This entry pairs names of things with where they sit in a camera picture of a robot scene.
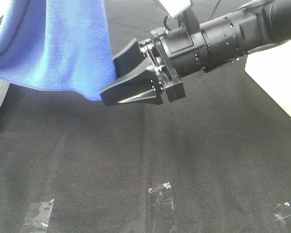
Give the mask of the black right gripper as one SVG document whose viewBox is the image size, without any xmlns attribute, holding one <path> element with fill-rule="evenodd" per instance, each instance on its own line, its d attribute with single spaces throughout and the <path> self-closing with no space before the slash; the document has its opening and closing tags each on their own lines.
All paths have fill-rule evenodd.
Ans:
<svg viewBox="0 0 291 233">
<path fill-rule="evenodd" d="M 202 30 L 190 33 L 186 27 L 157 28 L 149 39 L 138 42 L 133 38 L 113 57 L 117 80 L 101 90 L 101 99 L 106 106 L 160 105 L 165 91 L 174 102 L 186 96 L 181 78 L 206 68 L 209 61 Z"/>
</svg>

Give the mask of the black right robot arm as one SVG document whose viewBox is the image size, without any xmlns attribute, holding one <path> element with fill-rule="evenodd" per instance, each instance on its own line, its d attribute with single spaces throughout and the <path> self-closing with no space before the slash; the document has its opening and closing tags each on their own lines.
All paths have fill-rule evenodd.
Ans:
<svg viewBox="0 0 291 233">
<path fill-rule="evenodd" d="M 162 104 L 185 97 L 182 78 L 291 40 L 291 0 L 252 0 L 235 12 L 200 23 L 191 8 L 149 39 L 133 39 L 114 58 L 117 78 L 100 92 L 107 106 Z"/>
</svg>

